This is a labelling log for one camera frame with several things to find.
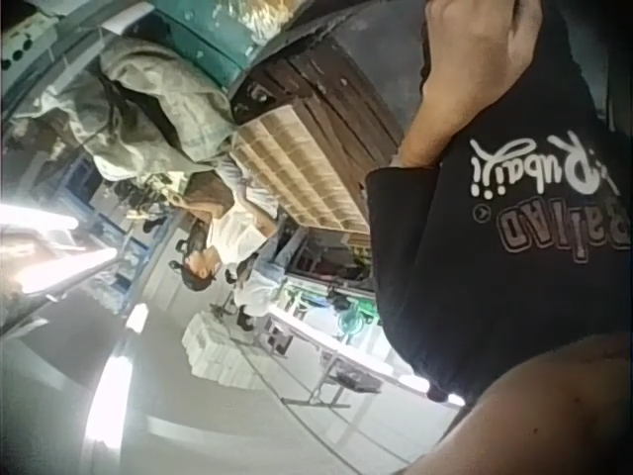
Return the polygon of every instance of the white shirt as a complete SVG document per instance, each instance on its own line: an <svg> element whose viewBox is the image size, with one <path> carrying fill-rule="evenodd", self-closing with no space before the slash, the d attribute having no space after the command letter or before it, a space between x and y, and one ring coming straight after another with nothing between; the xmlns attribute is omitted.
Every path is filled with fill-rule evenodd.
<svg viewBox="0 0 633 475"><path fill-rule="evenodd" d="M215 247L224 265L239 264L261 245L266 236L257 229L255 217L239 203L219 220L212 220L207 247Z"/></svg>
<svg viewBox="0 0 633 475"><path fill-rule="evenodd" d="M244 312L249 317L264 317L277 287L274 280L253 270L241 289L235 287L233 301L238 307L243 305Z"/></svg>

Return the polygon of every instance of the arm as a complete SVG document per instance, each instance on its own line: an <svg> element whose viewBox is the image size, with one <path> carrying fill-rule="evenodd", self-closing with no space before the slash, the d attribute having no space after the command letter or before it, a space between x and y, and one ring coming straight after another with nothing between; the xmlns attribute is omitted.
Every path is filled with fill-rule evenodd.
<svg viewBox="0 0 633 475"><path fill-rule="evenodd" d="M381 301L397 299L409 279L433 200L441 152L463 127L457 122L448 125L443 114L427 97L401 146L403 168L383 168L366 180L372 261Z"/></svg>
<svg viewBox="0 0 633 475"><path fill-rule="evenodd" d="M259 206L251 203L246 198L246 186L240 186L237 192L235 193L235 199L239 202L244 209L255 217L255 222L257 223L257 229L266 236L266 238L270 238L277 232L277 224L270 217L268 213L262 210Z"/></svg>
<svg viewBox="0 0 633 475"><path fill-rule="evenodd" d="M597 336L522 364L405 473L597 473L630 421L630 345L627 333Z"/></svg>
<svg viewBox="0 0 633 475"><path fill-rule="evenodd" d="M202 211L204 213L210 213L212 218L215 220L221 218L226 211L225 206L218 203L188 201L177 195L170 196L168 199L169 202L177 208L182 208L183 210L188 211Z"/></svg>
<svg viewBox="0 0 633 475"><path fill-rule="evenodd" d="M205 213L210 213L215 220L221 218L225 213L225 207L223 205L217 203L205 203L203 201L185 202L185 206L183 206L183 208L190 211L203 211Z"/></svg>

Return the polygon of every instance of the teal machine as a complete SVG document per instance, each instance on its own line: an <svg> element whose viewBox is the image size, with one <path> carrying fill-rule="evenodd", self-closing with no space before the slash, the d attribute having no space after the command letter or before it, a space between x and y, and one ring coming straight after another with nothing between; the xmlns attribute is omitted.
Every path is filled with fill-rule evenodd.
<svg viewBox="0 0 633 475"><path fill-rule="evenodd" d="M231 99L258 62L326 33L372 0L91 0L63 17L37 13L3 33L2 131L44 90L62 90L121 34L161 20L172 48Z"/></svg>

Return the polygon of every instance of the fingers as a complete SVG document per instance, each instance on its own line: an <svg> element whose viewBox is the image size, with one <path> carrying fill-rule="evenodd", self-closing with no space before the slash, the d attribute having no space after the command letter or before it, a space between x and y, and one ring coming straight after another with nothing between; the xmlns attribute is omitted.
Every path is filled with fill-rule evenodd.
<svg viewBox="0 0 633 475"><path fill-rule="evenodd" d="M426 17L449 15L484 33L505 33L512 25L517 0L427 0Z"/></svg>
<svg viewBox="0 0 633 475"><path fill-rule="evenodd" d="M510 54L531 61L542 24L541 0L518 0L514 29L510 34Z"/></svg>
<svg viewBox="0 0 633 475"><path fill-rule="evenodd" d="M184 198L178 195L171 195L168 200L169 203L171 203L176 208L187 208L187 203L185 202Z"/></svg>

